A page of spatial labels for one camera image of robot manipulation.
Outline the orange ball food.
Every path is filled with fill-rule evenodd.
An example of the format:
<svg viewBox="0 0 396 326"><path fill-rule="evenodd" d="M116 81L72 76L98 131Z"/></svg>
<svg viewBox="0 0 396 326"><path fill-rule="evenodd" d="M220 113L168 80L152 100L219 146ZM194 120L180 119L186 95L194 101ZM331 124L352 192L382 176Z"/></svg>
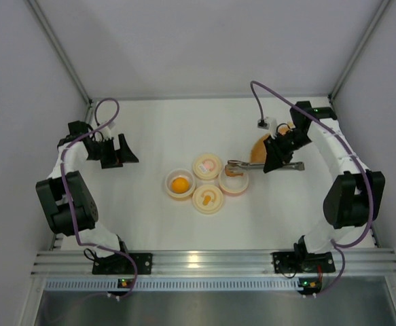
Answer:
<svg viewBox="0 0 396 326"><path fill-rule="evenodd" d="M189 181L184 177L177 177L171 183L171 189L176 194L183 194L190 188Z"/></svg>

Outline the metal tongs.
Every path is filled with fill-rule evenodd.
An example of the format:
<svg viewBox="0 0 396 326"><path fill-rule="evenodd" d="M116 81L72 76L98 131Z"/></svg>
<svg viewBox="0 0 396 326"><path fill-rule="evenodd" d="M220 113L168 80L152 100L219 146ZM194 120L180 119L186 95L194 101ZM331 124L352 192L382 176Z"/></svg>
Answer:
<svg viewBox="0 0 396 326"><path fill-rule="evenodd" d="M238 160L228 160L228 163L232 166L237 166L238 169L242 169L243 172L248 171L248 170L263 170L264 168L264 163L250 163L250 162L243 162L243 161L238 161ZM305 170L305 166L303 162L291 162L288 164L285 164L283 167L279 168L279 170L299 170L303 171Z"/></svg>

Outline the orange shrimp food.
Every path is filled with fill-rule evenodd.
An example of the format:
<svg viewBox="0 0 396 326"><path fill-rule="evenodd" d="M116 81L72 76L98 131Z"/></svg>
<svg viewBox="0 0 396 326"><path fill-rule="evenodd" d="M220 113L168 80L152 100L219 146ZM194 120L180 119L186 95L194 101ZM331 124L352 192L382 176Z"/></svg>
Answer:
<svg viewBox="0 0 396 326"><path fill-rule="evenodd" d="M242 169L238 169L237 166L227 164L225 165L225 174L227 177L241 177L244 175L244 172Z"/></svg>

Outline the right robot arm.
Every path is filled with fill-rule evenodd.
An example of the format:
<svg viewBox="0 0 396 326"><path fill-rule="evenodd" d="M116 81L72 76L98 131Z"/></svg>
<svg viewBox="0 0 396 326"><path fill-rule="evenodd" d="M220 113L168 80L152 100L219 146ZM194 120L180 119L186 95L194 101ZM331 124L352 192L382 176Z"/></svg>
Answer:
<svg viewBox="0 0 396 326"><path fill-rule="evenodd" d="M371 226L378 216L385 178L361 161L330 107L314 108L310 102L300 101L290 109L290 115L293 128L285 134L276 132L263 142L263 170L268 173L288 165L295 151L311 143L318 149L332 185L323 201L322 220L298 243L308 254L322 254L347 234L365 232Z"/></svg>

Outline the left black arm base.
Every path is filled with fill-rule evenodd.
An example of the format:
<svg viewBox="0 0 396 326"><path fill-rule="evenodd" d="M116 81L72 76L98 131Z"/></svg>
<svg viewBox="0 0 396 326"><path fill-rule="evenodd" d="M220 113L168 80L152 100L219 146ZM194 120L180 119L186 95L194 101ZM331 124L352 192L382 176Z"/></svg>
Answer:
<svg viewBox="0 0 396 326"><path fill-rule="evenodd" d="M151 274L152 253L130 253L129 256L137 267L138 275ZM134 274L134 267L129 259L115 253L109 257L95 258L92 265L92 273L95 275L131 275Z"/></svg>

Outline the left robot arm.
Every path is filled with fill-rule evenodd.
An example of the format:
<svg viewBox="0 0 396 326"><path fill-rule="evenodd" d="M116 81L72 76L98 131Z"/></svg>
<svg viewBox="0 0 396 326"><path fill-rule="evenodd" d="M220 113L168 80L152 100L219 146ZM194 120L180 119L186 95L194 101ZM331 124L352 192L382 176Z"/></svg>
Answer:
<svg viewBox="0 0 396 326"><path fill-rule="evenodd" d="M82 121L71 122L57 150L52 172L35 186L51 231L74 237L79 246L92 247L96 257L127 254L124 241L99 221L95 199L80 173L87 161L98 161L103 169L138 163L125 135L113 136L108 126L93 129Z"/></svg>

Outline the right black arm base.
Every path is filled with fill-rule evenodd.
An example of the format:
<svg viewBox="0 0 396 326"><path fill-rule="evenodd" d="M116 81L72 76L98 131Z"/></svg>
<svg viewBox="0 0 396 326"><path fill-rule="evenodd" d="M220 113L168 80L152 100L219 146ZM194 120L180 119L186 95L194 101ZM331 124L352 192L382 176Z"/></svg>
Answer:
<svg viewBox="0 0 396 326"><path fill-rule="evenodd" d="M336 271L330 252L322 254L307 253L304 257L294 251L279 251L272 254L277 274L333 273Z"/></svg>

